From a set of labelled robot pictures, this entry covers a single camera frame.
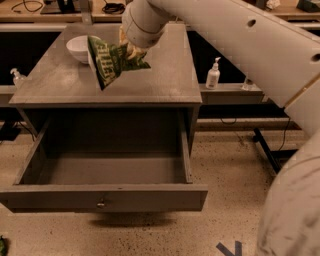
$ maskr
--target white bowl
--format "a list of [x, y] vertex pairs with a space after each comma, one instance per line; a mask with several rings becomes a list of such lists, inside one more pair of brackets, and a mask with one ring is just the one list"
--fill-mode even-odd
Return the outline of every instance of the white bowl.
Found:
[[88, 64], [88, 36], [72, 38], [67, 43], [67, 49], [78, 61]]

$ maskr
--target gray cabinet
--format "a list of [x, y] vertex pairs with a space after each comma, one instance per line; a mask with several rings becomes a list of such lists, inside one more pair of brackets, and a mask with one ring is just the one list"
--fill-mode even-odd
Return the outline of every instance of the gray cabinet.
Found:
[[147, 55], [151, 70], [101, 91], [65, 43], [85, 33], [115, 41], [118, 29], [67, 27], [13, 96], [36, 140], [15, 183], [0, 188], [10, 210], [202, 209], [207, 185], [193, 184], [189, 159], [201, 95], [185, 28], [167, 26]]

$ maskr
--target green snack bag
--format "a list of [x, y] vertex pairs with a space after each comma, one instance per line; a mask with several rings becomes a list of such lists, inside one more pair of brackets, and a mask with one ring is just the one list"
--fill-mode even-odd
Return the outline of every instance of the green snack bag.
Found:
[[7, 255], [7, 246], [2, 236], [0, 236], [0, 256], [6, 256], [6, 255]]
[[88, 36], [88, 50], [101, 90], [117, 79], [122, 71], [150, 68], [149, 64], [143, 61], [146, 53], [129, 59], [127, 46], [108, 44], [98, 37]]

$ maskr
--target cabinet top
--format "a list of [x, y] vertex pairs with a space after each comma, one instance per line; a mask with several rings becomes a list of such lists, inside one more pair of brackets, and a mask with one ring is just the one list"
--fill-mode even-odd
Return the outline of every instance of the cabinet top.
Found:
[[104, 107], [141, 104], [200, 104], [201, 95], [185, 26], [168, 24], [146, 57], [151, 69], [124, 71], [103, 91], [89, 65], [76, 61], [66, 43], [96, 35], [119, 44], [119, 24], [68, 26], [50, 46], [12, 97], [22, 108]]

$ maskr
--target drawer handle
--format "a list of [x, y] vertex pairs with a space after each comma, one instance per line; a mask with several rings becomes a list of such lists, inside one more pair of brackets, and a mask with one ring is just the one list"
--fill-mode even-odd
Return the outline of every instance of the drawer handle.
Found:
[[103, 209], [103, 208], [105, 208], [105, 207], [106, 207], [106, 204], [105, 204], [105, 202], [104, 202], [104, 199], [102, 198], [102, 199], [100, 200], [100, 202], [97, 203], [97, 208]]

